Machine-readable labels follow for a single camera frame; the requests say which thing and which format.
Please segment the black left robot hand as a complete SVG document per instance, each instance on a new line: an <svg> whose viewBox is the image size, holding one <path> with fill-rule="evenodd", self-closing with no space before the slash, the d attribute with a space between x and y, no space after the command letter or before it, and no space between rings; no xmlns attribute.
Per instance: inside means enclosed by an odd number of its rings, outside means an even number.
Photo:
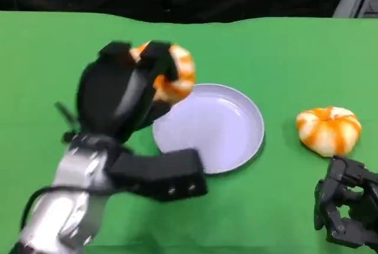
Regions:
<svg viewBox="0 0 378 254"><path fill-rule="evenodd" d="M132 57L131 43L104 46L80 77L76 105L81 131L124 143L141 129L154 105L155 79L178 79L170 45L151 41L139 60Z"/></svg>

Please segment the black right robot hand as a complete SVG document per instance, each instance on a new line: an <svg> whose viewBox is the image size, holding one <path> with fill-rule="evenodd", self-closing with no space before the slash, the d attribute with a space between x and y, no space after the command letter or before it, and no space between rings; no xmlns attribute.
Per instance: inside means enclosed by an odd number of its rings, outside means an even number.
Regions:
<svg viewBox="0 0 378 254"><path fill-rule="evenodd" d="M361 162L335 155L314 190L314 229L329 243L377 252L377 173Z"/></svg>

